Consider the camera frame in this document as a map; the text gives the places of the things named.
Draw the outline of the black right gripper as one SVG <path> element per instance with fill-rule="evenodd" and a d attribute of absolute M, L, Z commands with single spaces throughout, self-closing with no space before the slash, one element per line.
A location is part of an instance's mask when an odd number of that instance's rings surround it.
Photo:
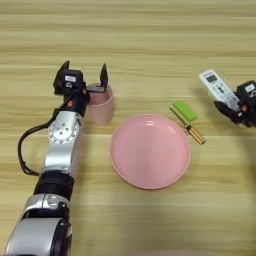
<path fill-rule="evenodd" d="M 248 128 L 256 128 L 256 100 L 240 100 L 238 106 L 240 109 L 236 112 L 230 109 L 225 103 L 221 101 L 214 102 L 218 111 L 228 117 L 235 124 L 242 124 Z"/>

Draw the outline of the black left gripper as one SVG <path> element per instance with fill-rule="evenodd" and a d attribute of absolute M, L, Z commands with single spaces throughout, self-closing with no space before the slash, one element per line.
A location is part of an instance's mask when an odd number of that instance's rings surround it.
<path fill-rule="evenodd" d="M 64 74 L 69 70 L 70 62 L 66 61 L 62 64 L 60 69 L 57 71 L 53 87 L 55 95 L 65 95 L 66 94 L 66 82 L 64 79 Z M 91 101 L 91 95 L 96 93 L 105 93 L 108 85 L 108 73 L 107 66 L 104 63 L 100 73 L 100 86 L 98 84 L 93 84 L 85 86 L 82 89 L 72 91 L 64 97 L 66 103 L 64 105 L 65 111 L 71 111 L 78 113 L 80 116 L 84 116 L 86 112 L 87 105 Z"/>

